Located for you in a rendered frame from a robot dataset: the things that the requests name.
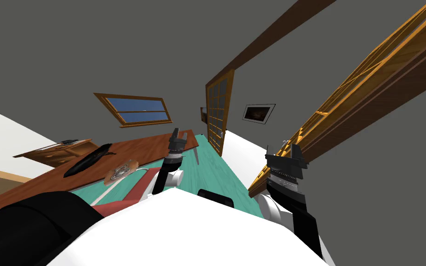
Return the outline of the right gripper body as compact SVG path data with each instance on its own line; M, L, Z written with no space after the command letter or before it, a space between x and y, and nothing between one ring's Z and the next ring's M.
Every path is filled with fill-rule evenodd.
M268 179L282 186L298 186L298 179L303 179L303 169L308 163L302 157L281 157L266 154L267 166L270 168Z

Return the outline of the brown round patterned object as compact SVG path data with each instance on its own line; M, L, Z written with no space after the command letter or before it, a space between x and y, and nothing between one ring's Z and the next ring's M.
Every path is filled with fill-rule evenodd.
M109 170L105 178L103 179L103 184L105 186L109 186L113 183L115 183L117 180L120 180L131 173L135 172L139 166L138 161L136 160L127 160L115 167L112 170Z

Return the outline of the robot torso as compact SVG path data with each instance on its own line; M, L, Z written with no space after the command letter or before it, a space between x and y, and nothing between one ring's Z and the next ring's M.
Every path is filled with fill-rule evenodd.
M171 188L91 226L47 266L329 266L286 227Z

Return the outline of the teal rug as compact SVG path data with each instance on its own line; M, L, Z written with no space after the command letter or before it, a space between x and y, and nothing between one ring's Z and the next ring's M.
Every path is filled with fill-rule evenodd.
M184 175L178 189L192 194L197 194L199 189L205 189L230 197L234 202L235 209L262 218L257 202L249 197L247 188L240 182L224 159L211 147L207 138L200 134L196 135L195 138L198 142L198 155L194 155L193 150L183 152L184 158L180 170L184 171ZM146 173L146 169L161 167L161 165L162 161L159 160L142 166L140 170L114 185L113 189L109 189L102 181L98 181L73 190L72 193L88 204L96 201L100 205L122 200Z

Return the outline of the dark picture in white frame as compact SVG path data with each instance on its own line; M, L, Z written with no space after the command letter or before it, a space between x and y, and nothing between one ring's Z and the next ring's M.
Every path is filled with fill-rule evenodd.
M247 105L242 119L257 124L266 124L275 106L275 104Z

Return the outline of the wooden dresser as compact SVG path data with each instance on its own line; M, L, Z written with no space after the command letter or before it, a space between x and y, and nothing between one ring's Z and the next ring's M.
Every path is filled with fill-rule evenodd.
M47 146L37 150L15 155L14 158L24 157L38 163L58 167L68 161L82 157L98 148L98 145L92 142L92 139L84 139L64 144L63 142Z

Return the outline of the large wooden lattice door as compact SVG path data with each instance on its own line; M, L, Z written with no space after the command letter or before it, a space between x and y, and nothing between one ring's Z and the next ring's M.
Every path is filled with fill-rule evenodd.
M275 150L299 145L310 163L426 91L426 4L379 44L307 122Z

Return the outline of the long brown wooden table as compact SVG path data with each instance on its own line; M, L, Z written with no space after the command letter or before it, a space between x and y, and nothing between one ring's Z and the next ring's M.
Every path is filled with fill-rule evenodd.
M106 174L123 162L135 160L140 166L153 163L168 155L171 133L115 142L110 147L110 155L101 157L88 169L65 178L63 175L81 158L76 158L54 168L14 189L0 195L0 209L34 195L52 191L72 191L105 178Z

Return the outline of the black elongated object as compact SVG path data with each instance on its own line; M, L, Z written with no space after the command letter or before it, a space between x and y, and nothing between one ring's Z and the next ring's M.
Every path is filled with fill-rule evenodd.
M66 173L64 173L63 177L67 178L69 176L76 175L76 174L90 168L95 163L97 163L98 160L103 156L106 156L106 155L109 155L109 154L116 155L116 153L109 152L109 149L111 148L111 146L112 146L111 143L102 145L101 147L97 148L96 150L94 150L90 154L86 155L80 161L78 161L74 166L72 166Z

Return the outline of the red seat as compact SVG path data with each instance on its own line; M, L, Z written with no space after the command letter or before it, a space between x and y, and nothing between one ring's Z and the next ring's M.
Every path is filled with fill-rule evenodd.
M107 204L95 205L92 208L100 213L103 217L108 217L116 212L137 204L139 201L141 201L142 195L145 194L145 192L150 187L153 187L155 183L153 179L159 170L160 167L150 168L122 200L110 202Z

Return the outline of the wooden door with glass panes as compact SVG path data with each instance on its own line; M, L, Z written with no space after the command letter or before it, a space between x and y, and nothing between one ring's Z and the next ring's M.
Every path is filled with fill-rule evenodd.
M219 156L223 153L234 69L206 85L207 140Z

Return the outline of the wooden framed window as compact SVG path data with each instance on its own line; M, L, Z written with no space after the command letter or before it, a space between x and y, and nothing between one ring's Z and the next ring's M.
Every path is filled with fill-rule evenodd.
M120 128L172 123L162 98L106 93L94 95L120 122Z

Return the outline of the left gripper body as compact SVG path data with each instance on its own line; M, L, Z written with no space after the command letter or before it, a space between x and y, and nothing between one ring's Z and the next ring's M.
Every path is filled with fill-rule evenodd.
M186 144L182 142L181 138L173 140L173 137L169 139L169 153L166 158L168 159L178 159L182 156L183 151L185 150Z

